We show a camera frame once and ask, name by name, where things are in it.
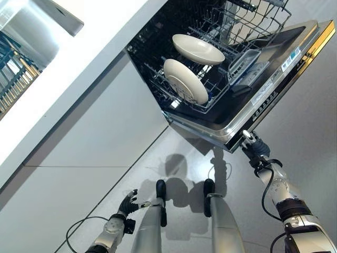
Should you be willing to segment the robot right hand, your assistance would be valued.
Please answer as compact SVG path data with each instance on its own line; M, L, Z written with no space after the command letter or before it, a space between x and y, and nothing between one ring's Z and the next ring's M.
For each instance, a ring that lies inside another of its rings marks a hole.
M249 132L248 130L243 130L243 136L245 137L244 146L242 146L242 151L249 157L269 157L270 148L269 146L256 134L256 132Z

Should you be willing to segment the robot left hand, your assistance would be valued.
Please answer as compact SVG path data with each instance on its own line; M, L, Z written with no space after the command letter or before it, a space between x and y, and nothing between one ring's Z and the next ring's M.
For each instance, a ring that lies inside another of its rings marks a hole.
M142 203L136 203L137 193L138 193L138 190L134 189L126 195L126 197L123 199L123 201L121 202L118 208L118 211L117 211L118 214L121 214L124 217L127 217L129 214L139 209L149 207L151 205L151 202L149 201L145 201Z

